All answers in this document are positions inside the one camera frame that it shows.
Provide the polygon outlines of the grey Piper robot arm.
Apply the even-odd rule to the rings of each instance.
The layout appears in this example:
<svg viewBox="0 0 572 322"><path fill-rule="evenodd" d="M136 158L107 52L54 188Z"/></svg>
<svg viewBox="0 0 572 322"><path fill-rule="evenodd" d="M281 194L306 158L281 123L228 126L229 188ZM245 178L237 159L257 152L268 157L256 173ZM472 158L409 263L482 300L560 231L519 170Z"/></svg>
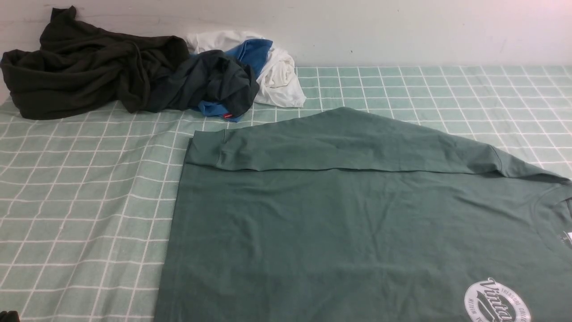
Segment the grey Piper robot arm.
<svg viewBox="0 0 572 322"><path fill-rule="evenodd" d="M20 316L15 310L3 310L0 312L0 322L20 322Z"/></svg>

